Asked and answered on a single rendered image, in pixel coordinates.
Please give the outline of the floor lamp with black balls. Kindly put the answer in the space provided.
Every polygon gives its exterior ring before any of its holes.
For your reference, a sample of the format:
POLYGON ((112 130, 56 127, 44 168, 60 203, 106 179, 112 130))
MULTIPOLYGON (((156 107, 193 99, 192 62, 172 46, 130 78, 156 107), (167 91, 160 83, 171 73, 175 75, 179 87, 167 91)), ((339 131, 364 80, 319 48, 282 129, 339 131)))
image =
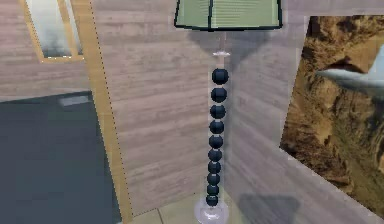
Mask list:
POLYGON ((221 196, 224 166, 225 119, 229 98, 230 72, 225 59, 232 31, 276 30, 282 27, 281 0, 177 0, 173 25, 218 34, 218 49, 212 53, 214 66, 208 70, 209 162, 206 194, 194 207, 199 224, 227 224, 229 208, 221 196))

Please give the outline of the brown landscape wall picture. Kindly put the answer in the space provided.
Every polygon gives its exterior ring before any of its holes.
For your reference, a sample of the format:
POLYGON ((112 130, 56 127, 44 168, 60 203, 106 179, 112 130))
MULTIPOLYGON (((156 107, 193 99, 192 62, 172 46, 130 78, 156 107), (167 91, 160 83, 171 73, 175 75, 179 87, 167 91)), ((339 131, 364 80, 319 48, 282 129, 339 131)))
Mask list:
POLYGON ((363 74, 384 50, 384 15, 312 16, 280 148, 384 219, 384 95, 347 90, 316 72, 363 74))

